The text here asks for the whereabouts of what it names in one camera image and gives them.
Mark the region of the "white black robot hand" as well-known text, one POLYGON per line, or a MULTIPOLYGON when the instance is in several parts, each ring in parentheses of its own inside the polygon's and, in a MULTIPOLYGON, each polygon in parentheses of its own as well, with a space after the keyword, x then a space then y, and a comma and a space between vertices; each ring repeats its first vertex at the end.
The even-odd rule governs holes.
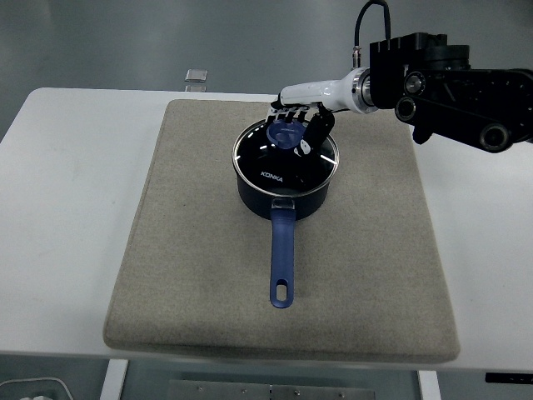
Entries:
POLYGON ((303 157, 317 150, 329 136, 334 113, 375 112, 370 69, 356 67, 344 78, 285 87, 266 115, 266 135, 276 147, 303 157))

